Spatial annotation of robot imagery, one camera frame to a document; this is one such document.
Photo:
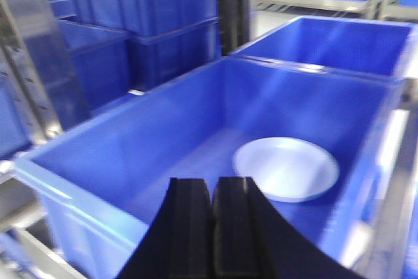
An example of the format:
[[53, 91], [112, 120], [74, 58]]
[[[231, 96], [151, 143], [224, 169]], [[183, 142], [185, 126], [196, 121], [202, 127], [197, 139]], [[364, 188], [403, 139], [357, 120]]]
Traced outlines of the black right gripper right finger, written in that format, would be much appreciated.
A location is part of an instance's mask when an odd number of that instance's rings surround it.
[[221, 177], [213, 206], [216, 278], [359, 278], [299, 233], [252, 178]]

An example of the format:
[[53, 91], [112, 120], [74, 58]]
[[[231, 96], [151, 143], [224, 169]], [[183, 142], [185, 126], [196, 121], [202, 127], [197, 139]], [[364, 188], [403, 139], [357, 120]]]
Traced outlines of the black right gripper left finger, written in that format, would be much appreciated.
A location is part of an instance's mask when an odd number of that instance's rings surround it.
[[156, 217], [117, 277], [212, 277], [212, 209], [205, 180], [170, 179]]

